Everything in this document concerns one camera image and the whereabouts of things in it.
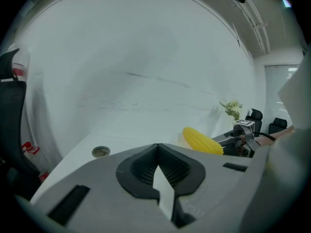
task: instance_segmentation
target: small plant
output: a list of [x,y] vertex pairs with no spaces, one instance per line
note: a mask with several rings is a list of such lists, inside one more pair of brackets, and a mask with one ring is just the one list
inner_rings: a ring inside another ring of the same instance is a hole
[[233,116],[235,120],[240,119],[240,113],[242,112],[243,104],[240,104],[237,100],[233,100],[229,103],[222,103],[219,101],[219,103],[225,108],[225,112],[229,116]]

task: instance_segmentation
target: white wall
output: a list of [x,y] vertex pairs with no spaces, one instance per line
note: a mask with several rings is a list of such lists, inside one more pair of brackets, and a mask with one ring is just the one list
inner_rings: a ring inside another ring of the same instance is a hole
[[64,0],[18,42],[32,132],[55,161],[89,133],[169,142],[186,126],[211,132],[219,100],[238,99],[242,117],[255,103],[234,32],[192,0]]

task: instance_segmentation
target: round screw hole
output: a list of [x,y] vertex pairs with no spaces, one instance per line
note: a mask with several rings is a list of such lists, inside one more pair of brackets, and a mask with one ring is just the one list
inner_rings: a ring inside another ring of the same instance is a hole
[[110,154],[110,149],[108,147],[105,146],[98,146],[95,147],[92,151],[92,155],[95,158],[100,158],[100,157],[104,157]]

